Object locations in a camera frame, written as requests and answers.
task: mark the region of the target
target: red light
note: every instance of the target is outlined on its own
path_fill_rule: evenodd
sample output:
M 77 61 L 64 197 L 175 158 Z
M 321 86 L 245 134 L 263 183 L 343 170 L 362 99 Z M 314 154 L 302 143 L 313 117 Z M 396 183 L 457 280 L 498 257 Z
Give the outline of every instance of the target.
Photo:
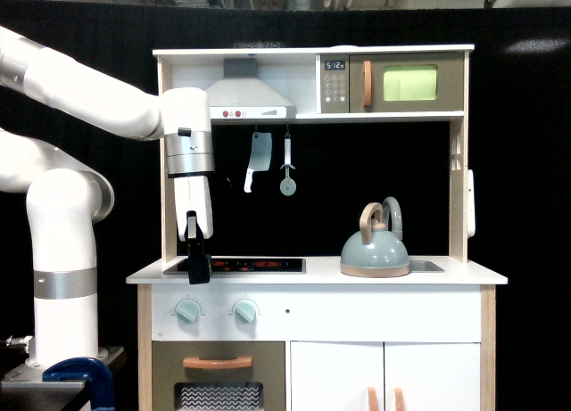
M 256 261 L 253 263 L 256 267 L 277 267 L 279 262 L 277 261 Z

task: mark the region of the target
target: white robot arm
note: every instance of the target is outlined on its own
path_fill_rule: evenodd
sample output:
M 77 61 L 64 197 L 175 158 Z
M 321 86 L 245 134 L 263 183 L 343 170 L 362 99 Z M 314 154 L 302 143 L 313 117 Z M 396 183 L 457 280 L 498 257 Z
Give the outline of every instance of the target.
M 117 136 L 164 137 L 168 173 L 175 181 L 178 236 L 189 245 L 190 282 L 209 281 L 210 258 L 203 255 L 202 239 L 213 232 L 207 175 L 214 161 L 203 90 L 148 95 L 2 27 L 0 84 Z
M 34 261 L 33 364 L 94 358 L 99 350 L 92 224 L 112 210 L 111 185 L 53 145 L 0 128 L 0 191 L 27 193 Z

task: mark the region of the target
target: oven window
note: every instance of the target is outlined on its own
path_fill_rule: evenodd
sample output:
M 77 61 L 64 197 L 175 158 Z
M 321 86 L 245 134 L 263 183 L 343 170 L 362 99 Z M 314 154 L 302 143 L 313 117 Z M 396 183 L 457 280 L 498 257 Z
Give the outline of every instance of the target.
M 175 384 L 177 411 L 263 410 L 261 382 L 178 382 Z

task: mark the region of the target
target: range hood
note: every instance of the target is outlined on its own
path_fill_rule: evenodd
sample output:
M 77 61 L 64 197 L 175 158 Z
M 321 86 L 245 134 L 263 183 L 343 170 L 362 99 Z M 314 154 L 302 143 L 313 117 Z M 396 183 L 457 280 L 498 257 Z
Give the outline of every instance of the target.
M 212 119 L 294 119 L 295 105 L 258 78 L 255 59 L 225 59 L 224 78 L 206 89 Z

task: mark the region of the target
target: blue clamp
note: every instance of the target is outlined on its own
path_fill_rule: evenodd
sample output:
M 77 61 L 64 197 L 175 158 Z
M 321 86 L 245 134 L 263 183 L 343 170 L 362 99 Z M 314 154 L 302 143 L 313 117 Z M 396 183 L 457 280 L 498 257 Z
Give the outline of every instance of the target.
M 72 358 L 47 368 L 43 382 L 85 380 L 89 382 L 92 411 L 115 411 L 113 376 L 109 368 L 95 358 Z

